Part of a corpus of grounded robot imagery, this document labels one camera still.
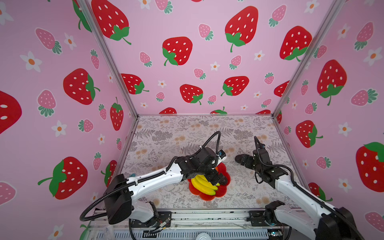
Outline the yellow fake banana bunch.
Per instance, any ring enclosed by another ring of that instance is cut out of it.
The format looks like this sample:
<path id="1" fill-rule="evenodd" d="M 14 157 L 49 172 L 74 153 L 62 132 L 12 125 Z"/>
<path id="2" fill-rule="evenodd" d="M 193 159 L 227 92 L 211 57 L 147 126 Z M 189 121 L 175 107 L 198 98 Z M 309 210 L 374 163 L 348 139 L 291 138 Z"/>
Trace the yellow fake banana bunch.
<path id="1" fill-rule="evenodd" d="M 212 185 L 204 175 L 197 175 L 191 179 L 191 183 L 195 189 L 209 196 L 215 196 L 216 192 L 219 190 L 219 188 L 215 185 Z"/>

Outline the dark fake avocado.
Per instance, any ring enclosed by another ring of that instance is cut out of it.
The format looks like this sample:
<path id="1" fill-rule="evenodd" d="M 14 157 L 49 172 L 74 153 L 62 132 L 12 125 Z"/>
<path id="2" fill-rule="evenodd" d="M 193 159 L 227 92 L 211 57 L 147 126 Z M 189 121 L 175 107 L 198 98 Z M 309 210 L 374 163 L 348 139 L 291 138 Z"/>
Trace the dark fake avocado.
<path id="1" fill-rule="evenodd" d="M 247 163 L 248 158 L 249 158 L 249 155 L 247 155 L 247 154 L 237 155 L 235 157 L 235 162 L 244 166 Z"/>

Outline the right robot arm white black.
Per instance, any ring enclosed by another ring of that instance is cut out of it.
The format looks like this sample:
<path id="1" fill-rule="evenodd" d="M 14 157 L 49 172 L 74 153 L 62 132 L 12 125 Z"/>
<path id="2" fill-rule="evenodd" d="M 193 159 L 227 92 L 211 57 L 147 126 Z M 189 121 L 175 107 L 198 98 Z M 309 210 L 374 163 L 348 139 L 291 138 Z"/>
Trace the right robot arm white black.
<path id="1" fill-rule="evenodd" d="M 336 208 L 303 188 L 294 179 L 294 172 L 285 165 L 272 164 L 269 154 L 258 138 L 252 155 L 242 154 L 235 161 L 255 172 L 273 189 L 285 194 L 301 212 L 293 210 L 281 201 L 265 206 L 264 221 L 269 226 L 285 224 L 311 240 L 362 240 L 354 217 L 346 208 Z"/>

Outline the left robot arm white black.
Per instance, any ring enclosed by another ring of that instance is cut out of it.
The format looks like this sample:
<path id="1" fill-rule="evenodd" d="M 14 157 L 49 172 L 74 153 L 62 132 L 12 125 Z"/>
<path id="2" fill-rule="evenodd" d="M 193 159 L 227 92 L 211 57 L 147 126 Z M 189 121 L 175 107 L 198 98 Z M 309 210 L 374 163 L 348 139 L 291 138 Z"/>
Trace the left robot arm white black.
<path id="1" fill-rule="evenodd" d="M 125 178 L 120 174 L 113 178 L 102 197 L 95 200 L 80 215 L 80 221 L 87 222 L 107 217 L 109 224 L 115 225 L 128 218 L 147 223 L 158 218 L 153 203 L 137 202 L 144 195 L 168 185 L 203 177 L 207 184 L 206 195 L 215 195 L 217 186 L 225 186 L 228 178 L 219 173 L 217 166 L 226 159 L 222 150 L 212 150 L 204 143 L 192 155 L 173 157 L 168 166 L 138 177 Z"/>

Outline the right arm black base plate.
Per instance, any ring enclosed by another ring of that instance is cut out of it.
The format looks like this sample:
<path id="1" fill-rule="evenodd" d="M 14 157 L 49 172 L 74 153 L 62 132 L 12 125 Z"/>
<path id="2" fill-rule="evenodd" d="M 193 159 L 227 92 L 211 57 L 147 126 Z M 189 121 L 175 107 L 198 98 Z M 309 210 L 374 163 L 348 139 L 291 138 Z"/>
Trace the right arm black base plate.
<path id="1" fill-rule="evenodd" d="M 274 215 L 269 210 L 249 211 L 249 216 L 246 218 L 246 221 L 250 222 L 253 227 L 273 227 L 276 225 Z"/>

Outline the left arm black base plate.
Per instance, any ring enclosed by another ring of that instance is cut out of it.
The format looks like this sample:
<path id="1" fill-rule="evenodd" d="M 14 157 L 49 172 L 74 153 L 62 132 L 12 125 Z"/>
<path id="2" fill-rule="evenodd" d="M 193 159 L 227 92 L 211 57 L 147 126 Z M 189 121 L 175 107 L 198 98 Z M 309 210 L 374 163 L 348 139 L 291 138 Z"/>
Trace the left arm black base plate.
<path id="1" fill-rule="evenodd" d="M 170 227 L 172 219 L 172 212 L 160 211 L 157 215 L 151 218 L 149 221 L 142 223 L 139 220 L 132 220 L 131 226 L 133 228 L 163 228 Z"/>

